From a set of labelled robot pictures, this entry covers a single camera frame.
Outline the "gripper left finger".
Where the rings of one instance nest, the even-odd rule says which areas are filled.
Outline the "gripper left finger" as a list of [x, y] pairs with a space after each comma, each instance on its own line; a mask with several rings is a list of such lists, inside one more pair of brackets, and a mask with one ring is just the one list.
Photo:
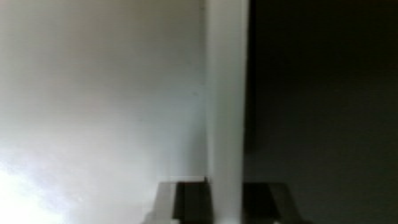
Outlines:
[[185, 176], [182, 178], [171, 178], [159, 183], [153, 208], [141, 224], [180, 224], [180, 220], [175, 218], [178, 183], [200, 183], [203, 181], [203, 176]]

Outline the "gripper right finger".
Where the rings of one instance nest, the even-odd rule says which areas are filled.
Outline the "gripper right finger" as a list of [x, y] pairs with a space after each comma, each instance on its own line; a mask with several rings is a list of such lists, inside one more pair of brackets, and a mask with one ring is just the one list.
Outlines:
[[244, 184], [244, 224], [312, 224], [285, 183]]

